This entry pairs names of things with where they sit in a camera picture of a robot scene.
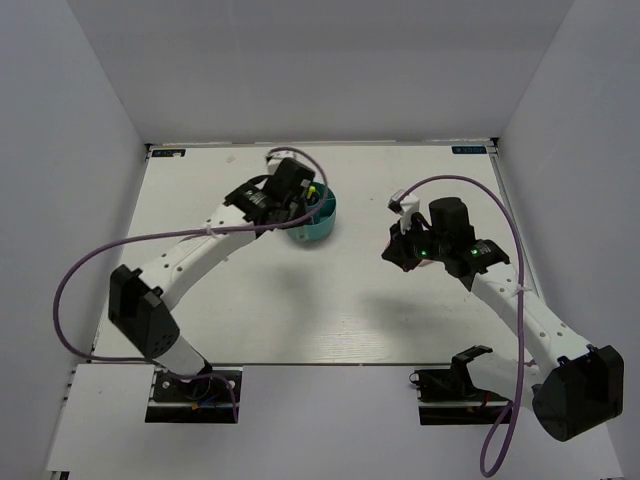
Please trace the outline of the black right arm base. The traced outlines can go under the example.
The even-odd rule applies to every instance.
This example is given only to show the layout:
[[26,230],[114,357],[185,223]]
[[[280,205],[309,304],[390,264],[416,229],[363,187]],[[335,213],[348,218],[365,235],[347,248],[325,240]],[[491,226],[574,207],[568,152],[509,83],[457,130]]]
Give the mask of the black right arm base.
[[454,355],[445,366],[417,368],[408,377],[422,426],[490,425],[513,399],[515,380],[515,367],[484,345]]

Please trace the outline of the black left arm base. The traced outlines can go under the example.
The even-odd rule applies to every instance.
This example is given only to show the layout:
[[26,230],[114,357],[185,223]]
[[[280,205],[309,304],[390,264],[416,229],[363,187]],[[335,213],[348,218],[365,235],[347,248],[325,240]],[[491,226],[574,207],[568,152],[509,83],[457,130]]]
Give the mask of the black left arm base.
[[242,369],[214,370],[233,388],[237,408],[226,384],[219,379],[184,382],[156,371],[149,393],[145,422],[154,424],[235,424],[239,413]]

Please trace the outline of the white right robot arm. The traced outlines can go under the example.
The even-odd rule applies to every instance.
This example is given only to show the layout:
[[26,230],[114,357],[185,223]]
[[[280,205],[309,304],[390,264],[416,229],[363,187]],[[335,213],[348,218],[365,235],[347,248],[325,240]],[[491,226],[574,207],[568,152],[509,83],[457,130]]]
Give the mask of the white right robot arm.
[[521,287],[508,255],[476,237],[459,198],[432,201],[428,217],[412,194],[396,194],[388,207],[400,218],[390,228],[384,260],[405,272],[425,261],[440,262],[511,331],[524,328],[534,364],[524,373],[522,404],[552,438],[568,441],[622,413],[622,356],[610,345],[594,346]]

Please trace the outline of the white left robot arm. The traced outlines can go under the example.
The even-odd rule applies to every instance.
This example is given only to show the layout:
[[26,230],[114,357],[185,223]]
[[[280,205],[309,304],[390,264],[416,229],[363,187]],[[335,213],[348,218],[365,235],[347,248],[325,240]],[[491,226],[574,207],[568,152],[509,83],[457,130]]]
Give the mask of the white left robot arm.
[[211,387],[210,366],[180,333],[172,310],[214,267],[257,240],[261,226],[280,226],[305,214],[315,173],[286,157],[263,185],[247,181],[229,193],[204,224],[136,269],[119,266],[110,276],[108,318],[142,357],[178,375],[177,387],[199,399]]

